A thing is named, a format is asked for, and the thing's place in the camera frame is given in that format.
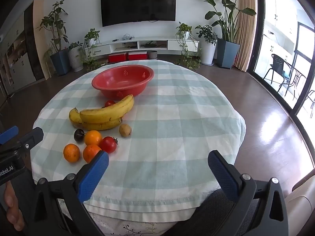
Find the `person's left hand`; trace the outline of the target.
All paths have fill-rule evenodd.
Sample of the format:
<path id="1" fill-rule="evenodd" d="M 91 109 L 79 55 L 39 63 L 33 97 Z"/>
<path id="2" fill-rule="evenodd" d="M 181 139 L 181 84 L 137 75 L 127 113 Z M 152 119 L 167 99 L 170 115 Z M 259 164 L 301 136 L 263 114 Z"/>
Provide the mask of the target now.
<path id="1" fill-rule="evenodd" d="M 6 182 L 4 201 L 5 204 L 8 206 L 6 212 L 6 217 L 8 221 L 14 226 L 17 231 L 22 231 L 25 223 L 23 220 L 22 212 L 18 206 L 18 199 L 10 181 Z"/>

